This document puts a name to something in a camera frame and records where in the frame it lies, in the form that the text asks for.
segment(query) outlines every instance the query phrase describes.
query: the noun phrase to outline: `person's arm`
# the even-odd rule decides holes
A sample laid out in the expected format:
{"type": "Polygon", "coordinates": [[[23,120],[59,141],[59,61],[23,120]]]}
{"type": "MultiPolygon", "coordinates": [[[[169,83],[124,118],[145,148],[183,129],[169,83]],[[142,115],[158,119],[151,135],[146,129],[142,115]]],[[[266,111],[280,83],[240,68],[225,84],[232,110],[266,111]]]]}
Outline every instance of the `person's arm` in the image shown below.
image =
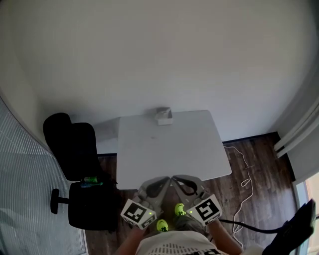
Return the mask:
{"type": "Polygon", "coordinates": [[[125,241],[115,252],[115,255],[135,255],[140,242],[143,240],[144,232],[147,228],[141,230],[138,228],[133,228],[125,241]]]}
{"type": "Polygon", "coordinates": [[[228,234],[219,220],[213,221],[207,227],[219,250],[229,255],[239,255],[243,252],[240,245],[228,234]]]}

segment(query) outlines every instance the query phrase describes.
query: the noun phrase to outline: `table top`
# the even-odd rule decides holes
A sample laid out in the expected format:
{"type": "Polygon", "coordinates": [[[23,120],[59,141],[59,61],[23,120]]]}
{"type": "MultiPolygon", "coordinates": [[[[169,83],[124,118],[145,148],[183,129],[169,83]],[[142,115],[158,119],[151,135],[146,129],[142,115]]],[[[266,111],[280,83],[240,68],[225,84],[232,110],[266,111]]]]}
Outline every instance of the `table top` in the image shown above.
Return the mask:
{"type": "Polygon", "coordinates": [[[116,172],[118,189],[138,189],[158,176],[208,180],[231,168],[210,112],[193,111],[173,113],[166,126],[150,115],[121,117],[116,172]]]}

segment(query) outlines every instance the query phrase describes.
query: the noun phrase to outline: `black office chair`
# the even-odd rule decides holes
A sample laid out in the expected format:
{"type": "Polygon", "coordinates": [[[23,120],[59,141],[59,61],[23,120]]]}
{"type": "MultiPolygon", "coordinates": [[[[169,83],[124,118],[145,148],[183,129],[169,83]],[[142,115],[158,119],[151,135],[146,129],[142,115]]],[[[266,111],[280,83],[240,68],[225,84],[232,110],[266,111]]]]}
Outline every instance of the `black office chair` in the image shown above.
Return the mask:
{"type": "Polygon", "coordinates": [[[51,212],[57,214],[58,203],[69,204],[70,225],[85,230],[115,231],[117,208],[121,197],[116,193],[115,181],[102,171],[93,127],[88,123],[72,123],[65,113],[47,118],[43,124],[45,140],[69,181],[69,198],[59,197],[59,190],[51,193],[51,212]],[[99,176],[103,185],[81,188],[81,180],[99,176]]]}

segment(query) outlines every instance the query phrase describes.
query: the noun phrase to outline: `wooden floor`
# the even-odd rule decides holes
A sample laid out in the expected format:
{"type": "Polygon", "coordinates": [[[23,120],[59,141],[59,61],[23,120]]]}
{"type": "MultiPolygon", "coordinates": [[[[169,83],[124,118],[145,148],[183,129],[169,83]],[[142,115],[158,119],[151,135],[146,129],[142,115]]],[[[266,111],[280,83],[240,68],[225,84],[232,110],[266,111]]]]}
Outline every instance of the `wooden floor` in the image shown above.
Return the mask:
{"type": "MultiPolygon", "coordinates": [[[[296,212],[296,202],[292,190],[291,166],[286,156],[277,159],[273,151],[274,144],[279,137],[271,133],[262,137],[225,143],[225,146],[234,146],[245,155],[250,166],[250,175],[253,181],[254,195],[243,204],[242,211],[236,217],[237,221],[260,229],[274,229],[292,218],[296,212]]],[[[251,194],[251,186],[241,187],[241,182],[248,178],[242,155],[232,148],[226,148],[232,174],[205,181],[206,187],[216,195],[222,209],[223,219],[233,220],[243,199],[251,194]]],[[[116,177],[116,157],[100,158],[104,171],[116,177]]],[[[132,198],[135,190],[119,191],[123,197],[123,204],[132,198]]],[[[169,188],[164,203],[163,218],[172,228],[173,208],[178,202],[176,192],[169,188]]],[[[223,224],[231,233],[232,225],[223,224]]],[[[106,231],[86,231],[86,239],[91,255],[111,255],[123,242],[130,227],[119,217],[118,230],[112,234],[106,231]]],[[[259,244],[266,247],[275,235],[266,235],[251,230],[242,229],[236,237],[244,247],[259,244]]]]}

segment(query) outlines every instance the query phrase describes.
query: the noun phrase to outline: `white shirt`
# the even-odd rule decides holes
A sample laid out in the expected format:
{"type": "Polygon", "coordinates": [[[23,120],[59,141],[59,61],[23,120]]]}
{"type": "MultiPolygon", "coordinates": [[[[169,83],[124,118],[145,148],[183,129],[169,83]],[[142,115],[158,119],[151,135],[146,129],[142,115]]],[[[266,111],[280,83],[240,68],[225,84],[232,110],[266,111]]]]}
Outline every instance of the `white shirt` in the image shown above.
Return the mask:
{"type": "MultiPolygon", "coordinates": [[[[250,247],[242,255],[261,255],[259,246],[250,247]]],[[[227,255],[219,251],[205,236],[194,231],[168,231],[141,241],[136,255],[227,255]]]]}

